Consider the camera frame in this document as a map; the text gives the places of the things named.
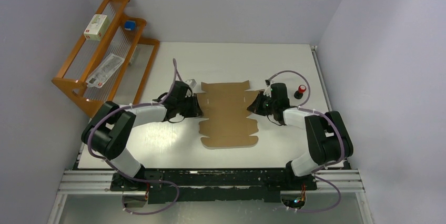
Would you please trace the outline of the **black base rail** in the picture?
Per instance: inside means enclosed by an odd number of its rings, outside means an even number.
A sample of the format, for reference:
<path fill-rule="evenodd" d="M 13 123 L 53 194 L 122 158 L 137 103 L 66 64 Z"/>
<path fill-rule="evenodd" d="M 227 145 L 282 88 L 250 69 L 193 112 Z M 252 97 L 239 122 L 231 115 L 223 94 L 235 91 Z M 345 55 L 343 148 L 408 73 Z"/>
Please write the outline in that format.
<path fill-rule="evenodd" d="M 263 200 L 281 202 L 284 191 L 316 190 L 312 175 L 292 176 L 287 168 L 247 169 L 146 169 L 145 179 L 138 186 L 115 173 L 110 191 L 132 195 L 148 195 L 148 204 L 161 204 L 177 199 L 193 201 Z"/>

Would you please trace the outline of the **white green carton box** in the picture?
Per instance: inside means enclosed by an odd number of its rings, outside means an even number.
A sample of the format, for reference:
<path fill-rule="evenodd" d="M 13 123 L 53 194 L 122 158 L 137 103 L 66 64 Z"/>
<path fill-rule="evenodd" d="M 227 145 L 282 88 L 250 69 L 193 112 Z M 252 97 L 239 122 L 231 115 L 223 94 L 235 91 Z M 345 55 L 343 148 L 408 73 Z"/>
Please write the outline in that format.
<path fill-rule="evenodd" d="M 110 25 L 110 19 L 104 14 L 95 14 L 83 32 L 87 40 L 101 41 Z"/>

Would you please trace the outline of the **blue round object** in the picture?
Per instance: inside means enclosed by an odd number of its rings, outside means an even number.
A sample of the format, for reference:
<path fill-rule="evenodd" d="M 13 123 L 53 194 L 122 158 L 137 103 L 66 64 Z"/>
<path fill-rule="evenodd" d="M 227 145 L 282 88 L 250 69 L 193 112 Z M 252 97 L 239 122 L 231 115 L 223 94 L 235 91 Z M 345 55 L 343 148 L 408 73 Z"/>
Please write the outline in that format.
<path fill-rule="evenodd" d="M 125 21 L 124 23 L 124 29 L 128 30 L 128 31 L 133 31 L 135 30 L 137 24 L 135 21 Z"/>

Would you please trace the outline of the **brown cardboard box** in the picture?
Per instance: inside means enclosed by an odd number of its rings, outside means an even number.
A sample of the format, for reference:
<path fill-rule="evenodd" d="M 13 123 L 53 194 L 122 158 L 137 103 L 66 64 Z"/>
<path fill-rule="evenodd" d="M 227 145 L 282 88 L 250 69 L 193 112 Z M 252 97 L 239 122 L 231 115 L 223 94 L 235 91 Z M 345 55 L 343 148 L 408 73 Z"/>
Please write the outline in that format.
<path fill-rule="evenodd" d="M 257 144 L 257 120 L 247 110 L 259 91 L 250 81 L 237 83 L 201 83 L 197 94 L 204 120 L 199 122 L 201 142 L 211 149 L 252 147 Z"/>

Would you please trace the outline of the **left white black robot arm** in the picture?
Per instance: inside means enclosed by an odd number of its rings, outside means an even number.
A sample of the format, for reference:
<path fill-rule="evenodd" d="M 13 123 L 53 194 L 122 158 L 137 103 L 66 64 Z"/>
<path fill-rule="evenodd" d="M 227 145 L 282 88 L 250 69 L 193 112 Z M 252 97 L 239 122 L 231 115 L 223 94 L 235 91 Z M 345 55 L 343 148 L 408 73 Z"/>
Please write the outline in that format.
<path fill-rule="evenodd" d="M 139 190 L 146 182 L 145 167 L 126 148 L 132 129 L 148 123 L 171 122 L 177 115 L 202 116 L 197 95 L 192 90 L 195 85 L 194 79 L 177 80 L 169 92 L 145 105 L 120 106 L 107 101 L 86 126 L 81 140 L 121 171 L 130 189 Z"/>

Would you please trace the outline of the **orange wooden rack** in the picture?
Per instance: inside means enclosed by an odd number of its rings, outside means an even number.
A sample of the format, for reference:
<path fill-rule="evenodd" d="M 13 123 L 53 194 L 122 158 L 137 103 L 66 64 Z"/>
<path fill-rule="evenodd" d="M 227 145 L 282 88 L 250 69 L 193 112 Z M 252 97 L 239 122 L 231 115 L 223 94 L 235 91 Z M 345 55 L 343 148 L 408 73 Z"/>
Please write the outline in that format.
<path fill-rule="evenodd" d="M 125 13 L 129 2 L 103 0 L 96 14 L 110 18 L 104 38 L 94 41 L 82 35 L 52 79 L 52 83 L 89 118 L 105 101 L 139 104 L 157 56 L 159 40 L 143 36 L 147 22 Z M 125 21 L 135 21 L 135 30 L 125 30 Z M 87 87 L 88 76 L 110 53 L 125 61 L 102 88 Z"/>

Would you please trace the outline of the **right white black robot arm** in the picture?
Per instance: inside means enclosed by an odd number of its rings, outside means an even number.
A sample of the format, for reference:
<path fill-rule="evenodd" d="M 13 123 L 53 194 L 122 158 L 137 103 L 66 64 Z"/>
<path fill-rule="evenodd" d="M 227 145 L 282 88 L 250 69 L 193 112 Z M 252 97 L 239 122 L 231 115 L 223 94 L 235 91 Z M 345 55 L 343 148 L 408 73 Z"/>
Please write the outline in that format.
<path fill-rule="evenodd" d="M 290 171 L 283 180 L 289 189 L 302 185 L 304 176 L 340 163 L 353 154 L 353 144 L 340 113 L 334 110 L 322 113 L 291 105 L 284 83 L 273 83 L 260 91 L 247 110 L 272 116 L 280 126 L 293 126 L 306 132 L 307 150 L 286 164 Z"/>

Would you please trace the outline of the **clear plastic bag package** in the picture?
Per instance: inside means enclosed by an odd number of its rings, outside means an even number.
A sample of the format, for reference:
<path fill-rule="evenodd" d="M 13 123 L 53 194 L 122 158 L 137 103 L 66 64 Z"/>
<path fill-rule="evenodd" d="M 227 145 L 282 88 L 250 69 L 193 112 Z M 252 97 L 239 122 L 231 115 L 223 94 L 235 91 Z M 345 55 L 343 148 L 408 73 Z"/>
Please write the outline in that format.
<path fill-rule="evenodd" d="M 87 87 L 102 88 L 124 61 L 124 58 L 110 53 L 88 76 Z"/>

